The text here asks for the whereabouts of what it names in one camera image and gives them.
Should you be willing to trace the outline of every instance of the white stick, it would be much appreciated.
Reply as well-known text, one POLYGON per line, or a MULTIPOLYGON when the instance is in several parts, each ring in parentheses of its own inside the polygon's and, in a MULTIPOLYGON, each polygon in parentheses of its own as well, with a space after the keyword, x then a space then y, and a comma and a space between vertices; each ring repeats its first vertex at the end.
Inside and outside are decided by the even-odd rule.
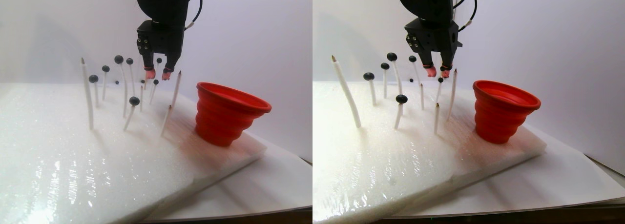
POLYGON ((384 98, 386 99, 386 70, 384 70, 384 74, 382 75, 382 81, 384 82, 384 98))
POLYGON ((415 74, 417 74, 417 83, 418 83, 419 85, 421 85, 421 79, 420 79, 420 77, 419 77, 419 72, 417 72, 417 64, 415 64, 415 62, 410 62, 410 63, 412 63, 412 64, 413 64, 413 68, 415 69, 415 74))
POLYGON ((171 108, 172 106, 169 105, 169 109, 167 109, 167 113, 165 113, 165 121, 163 121, 163 125, 161 126, 161 134, 160 136, 163 136, 163 133, 165 133, 165 126, 167 125, 167 121, 169 121, 169 116, 171 115, 171 108))
POLYGON ((121 64, 119 64, 119 71, 121 71, 121 77, 123 78, 123 81, 124 81, 124 118, 125 118, 125 109, 128 108, 128 101, 127 101, 128 100, 128 83, 125 81, 125 73, 121 64))
POLYGON ((399 86, 399 94, 403 95, 404 93, 401 90, 401 81, 399 79, 399 69, 397 69, 397 63, 393 61, 393 69, 395 70, 395 79, 397 79, 397 86, 399 86))
POLYGON ((139 112, 143 112, 143 86, 145 86, 145 84, 141 85, 141 93, 139 95, 139 112))
POLYGON ((438 97, 440 96, 440 87, 442 86, 442 82, 438 83, 438 91, 436 92, 436 103, 438 103, 438 97))
POLYGON ((438 131, 438 113, 440 112, 440 106, 436 103, 436 114, 434 119, 434 134, 438 131))
POLYGON ((355 107, 354 98, 351 95, 350 88, 348 87, 347 82, 345 81, 345 77, 343 77, 343 73, 341 71, 341 65, 336 58, 332 56, 332 63, 334 64, 334 70, 336 71, 337 76, 339 77, 339 81, 341 82, 341 87, 343 92, 345 93, 345 97, 347 97, 348 102, 350 102, 350 108, 352 110, 352 115, 354 117, 355 127, 360 128, 360 117, 358 116, 358 109, 355 107))
POLYGON ((96 108, 97 108, 98 105, 100 105, 100 104, 98 104, 98 83, 97 82, 93 83, 93 88, 96 91, 95 93, 96 93, 96 108))
POLYGON ((134 75, 132 74, 132 65, 128 65, 130 69, 130 83, 132 83, 132 96, 136 97, 137 95, 134 92, 134 75))
POLYGON ((104 86, 102 86, 102 101, 104 101, 104 97, 106 95, 106 73, 104 73, 104 86))
POLYGON ((91 104, 91 90, 89 90, 89 84, 87 83, 87 66, 82 57, 80 58, 80 62, 81 68, 83 69, 84 93, 87 97, 87 108, 89 112, 89 130, 93 130, 93 106, 91 104))
POLYGON ((156 84, 152 86, 152 94, 150 95, 150 105, 152 104, 152 100, 154 99, 154 92, 156 92, 156 84))
POLYGON ((456 98, 456 77, 458 76, 458 70, 454 70, 454 82, 451 85, 451 102, 449 103, 449 113, 447 113, 447 121, 451 117, 451 108, 454 107, 454 99, 456 98))
POLYGON ((178 79, 176 80, 176 88, 174 89, 174 99, 171 101, 171 107, 176 106, 176 97, 178 96, 178 87, 180 86, 180 78, 183 76, 183 71, 178 72, 178 79))
POLYGON ((399 127, 399 119, 401 119, 401 115, 403 114, 404 114, 404 105, 400 103, 399 107, 397 108, 397 117, 395 118, 395 130, 397 130, 397 128, 399 127))
POLYGON ((375 88, 373 87, 373 81, 369 81, 369 86, 371 87, 371 100, 373 101, 373 105, 375 105, 375 88))
POLYGON ((423 105, 423 83, 419 84, 419 87, 421 89, 421 110, 424 110, 425 106, 423 105))
POLYGON ((132 113, 134 113, 134 105, 130 107, 130 114, 128 115, 128 119, 125 120, 124 131, 128 129, 128 124, 130 124, 130 119, 132 118, 132 113))

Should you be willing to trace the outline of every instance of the white wall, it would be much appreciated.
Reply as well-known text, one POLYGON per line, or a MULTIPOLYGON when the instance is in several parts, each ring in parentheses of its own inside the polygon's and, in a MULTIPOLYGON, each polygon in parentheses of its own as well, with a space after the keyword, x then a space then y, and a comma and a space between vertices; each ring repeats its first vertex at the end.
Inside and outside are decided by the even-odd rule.
POLYGON ((79 83, 80 57, 98 75, 116 71, 114 55, 139 59, 145 18, 136 0, 0 0, 0 81, 79 83))
MULTIPOLYGON (((478 0, 458 38, 459 87, 487 79, 534 93, 542 107, 527 123, 625 173, 624 1, 478 0)), ((472 10, 465 1, 456 21, 472 10)), ((385 54, 395 52, 405 81, 413 74, 403 27, 414 18, 399 0, 313 0, 313 80, 335 80, 330 54, 360 81, 381 74, 385 54)))
MULTIPOLYGON (((139 80, 136 28, 147 19, 136 0, 0 0, 0 81, 78 83, 80 57, 90 73, 106 64, 109 81, 121 80, 117 54, 135 60, 139 80)), ((272 112, 248 131, 312 160, 310 19, 311 0, 204 0, 176 66, 180 93, 196 101, 196 83, 209 81, 265 99, 272 112)))

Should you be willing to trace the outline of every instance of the black bead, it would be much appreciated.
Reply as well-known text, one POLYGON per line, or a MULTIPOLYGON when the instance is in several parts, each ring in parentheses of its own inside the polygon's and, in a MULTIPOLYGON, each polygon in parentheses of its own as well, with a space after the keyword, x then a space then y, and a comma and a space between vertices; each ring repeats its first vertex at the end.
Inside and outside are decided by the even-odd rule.
POLYGON ((132 106, 137 106, 137 105, 139 105, 139 98, 137 98, 137 97, 130 97, 130 104, 131 104, 132 106))
POLYGON ((375 79, 375 75, 373 75, 373 73, 364 73, 362 77, 364 77, 366 81, 372 81, 373 79, 375 79))
POLYGON ((115 63, 116 64, 121 64, 124 61, 124 58, 121 55, 116 55, 115 56, 115 63))
POLYGON ((404 104, 408 102, 408 97, 406 97, 405 95, 397 95, 397 97, 395 97, 395 101, 397 101, 397 103, 404 104))
POLYGON ((98 75, 89 76, 89 82, 94 83, 96 81, 98 81, 98 75))
POLYGON ((393 52, 389 52, 388 54, 386 54, 386 59, 389 59, 389 61, 397 61, 397 55, 395 55, 393 52))

